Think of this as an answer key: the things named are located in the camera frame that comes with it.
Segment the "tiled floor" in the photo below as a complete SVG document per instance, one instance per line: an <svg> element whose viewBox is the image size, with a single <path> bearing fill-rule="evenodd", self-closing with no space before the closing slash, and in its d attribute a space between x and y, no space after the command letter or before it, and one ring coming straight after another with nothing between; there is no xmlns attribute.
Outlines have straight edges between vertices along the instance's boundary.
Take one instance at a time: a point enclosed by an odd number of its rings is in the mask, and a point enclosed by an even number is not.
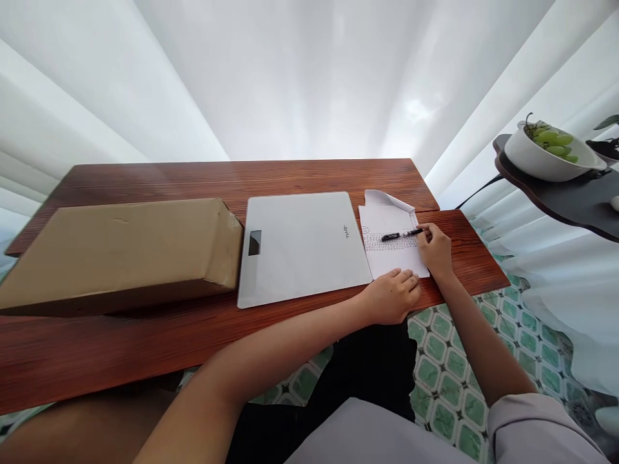
<svg viewBox="0 0 619 464"><path fill-rule="evenodd" d="M569 340L546 327L524 307L520 293L526 289L527 282L508 277L511 287L475 296L475 303L539 392L560 401L594 440L596 436L606 438L593 416L594 408L599 407L598 397L571 375ZM487 435L488 408L449 309L439 305L416 314L408 321L408 331L418 342L417 386L411 393L418 425L475 460L492 463ZM327 348L254 402L305 405L331 353L332 348ZM186 373L181 386L191 375ZM0 442L17 418L29 415L22 412L0 416Z"/></svg>

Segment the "plant leaf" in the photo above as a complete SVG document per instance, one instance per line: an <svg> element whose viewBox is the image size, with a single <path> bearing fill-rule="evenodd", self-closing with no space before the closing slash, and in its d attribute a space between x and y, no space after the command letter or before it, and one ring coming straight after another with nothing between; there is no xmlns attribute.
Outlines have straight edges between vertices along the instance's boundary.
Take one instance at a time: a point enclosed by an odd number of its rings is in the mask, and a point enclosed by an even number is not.
<svg viewBox="0 0 619 464"><path fill-rule="evenodd" d="M593 130L600 130L612 126L613 124L619 124L619 115L608 116L600 124L595 126Z"/></svg>

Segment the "left hand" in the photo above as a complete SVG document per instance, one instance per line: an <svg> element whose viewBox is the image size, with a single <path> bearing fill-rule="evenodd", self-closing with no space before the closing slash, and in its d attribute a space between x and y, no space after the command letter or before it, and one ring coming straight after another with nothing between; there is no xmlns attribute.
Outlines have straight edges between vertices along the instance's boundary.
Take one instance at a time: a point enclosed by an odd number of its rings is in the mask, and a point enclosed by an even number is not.
<svg viewBox="0 0 619 464"><path fill-rule="evenodd" d="M421 295L419 276L410 269L394 269L378 277L355 298L368 324L392 325L402 322Z"/></svg>

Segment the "cardboard box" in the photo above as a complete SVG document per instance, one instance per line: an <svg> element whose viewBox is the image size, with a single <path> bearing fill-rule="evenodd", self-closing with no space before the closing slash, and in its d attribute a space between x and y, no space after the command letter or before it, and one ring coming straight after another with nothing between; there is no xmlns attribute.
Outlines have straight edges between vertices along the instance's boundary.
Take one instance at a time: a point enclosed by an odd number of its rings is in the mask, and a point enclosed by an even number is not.
<svg viewBox="0 0 619 464"><path fill-rule="evenodd" d="M84 316L233 291L242 239L220 198L60 208L0 285L0 314Z"/></svg>

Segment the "hand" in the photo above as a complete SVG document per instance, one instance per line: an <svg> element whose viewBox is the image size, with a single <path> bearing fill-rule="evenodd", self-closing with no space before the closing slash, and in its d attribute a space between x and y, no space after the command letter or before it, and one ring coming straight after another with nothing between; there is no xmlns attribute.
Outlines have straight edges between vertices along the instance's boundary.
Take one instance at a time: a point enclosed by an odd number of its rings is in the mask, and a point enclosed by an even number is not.
<svg viewBox="0 0 619 464"><path fill-rule="evenodd" d="M436 224L419 224L425 232L417 235L419 253L434 279L453 275L451 266L451 239Z"/></svg>
<svg viewBox="0 0 619 464"><path fill-rule="evenodd" d="M421 295L419 276L410 269L394 269L378 277L355 298L368 317L368 325L402 322Z"/></svg>

